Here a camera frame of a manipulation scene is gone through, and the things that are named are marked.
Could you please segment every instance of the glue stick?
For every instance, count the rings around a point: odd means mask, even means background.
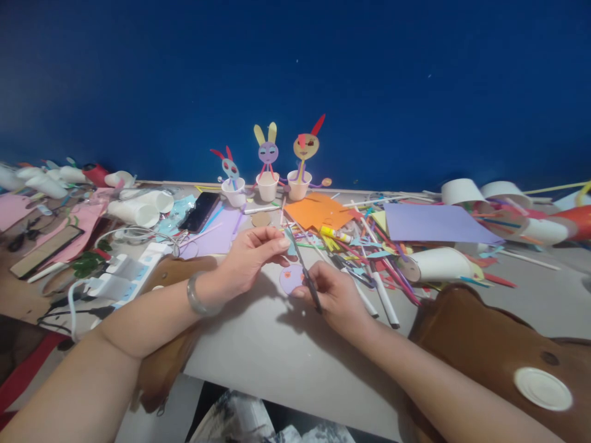
[[[342,234],[338,231],[335,231],[332,228],[329,228],[328,226],[322,226],[322,228],[320,228],[320,233],[324,234],[327,237],[341,240],[343,243],[351,243],[352,240],[352,238],[347,234]]]

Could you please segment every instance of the hand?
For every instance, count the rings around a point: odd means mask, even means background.
[[[247,292],[267,263],[287,268],[287,259],[297,261],[297,257],[285,255],[288,248],[289,240],[272,226],[242,231],[222,264],[197,279],[195,286],[203,297],[202,302],[206,306],[222,305]]]
[[[324,261],[317,261],[309,273],[310,279],[318,288],[324,318],[336,332],[355,344],[359,335],[375,320],[365,310],[353,278]],[[296,287],[291,295],[316,306],[310,289],[306,286]]]

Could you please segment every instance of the red cup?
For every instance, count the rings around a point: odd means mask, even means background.
[[[105,168],[98,163],[88,163],[82,167],[82,173],[98,188],[108,188],[105,177],[109,174]]]
[[[575,208],[553,214],[553,222],[562,223],[573,232],[569,240],[580,241],[591,239],[591,205]]]

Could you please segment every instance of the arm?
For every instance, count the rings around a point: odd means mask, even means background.
[[[288,266],[289,241],[277,229],[238,235],[228,257],[195,282],[206,306],[249,290],[261,266]],[[106,318],[74,347],[31,401],[0,434],[0,442],[107,442],[115,438],[144,357],[199,320],[187,282],[142,295]]]
[[[447,441],[562,441],[522,410],[373,320],[351,277],[321,261],[310,268],[310,277],[329,325],[396,380]],[[292,295],[314,304],[305,286]]]

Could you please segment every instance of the brown leather bag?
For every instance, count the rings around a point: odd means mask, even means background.
[[[187,280],[198,271],[212,271],[217,267],[214,257],[197,257],[190,260],[167,255],[160,261],[146,282],[142,293],[154,286],[169,286]],[[136,393],[146,412],[154,412],[164,403],[172,384],[193,351],[197,325],[187,328],[177,338],[147,356],[140,366]]]
[[[519,317],[486,306],[464,284],[449,285],[435,301],[424,303],[409,338],[564,441],[591,441],[591,341],[543,337]],[[573,406],[553,412],[522,396],[513,375],[525,366],[561,380],[573,395]],[[445,441],[412,402],[409,409],[419,441]]]

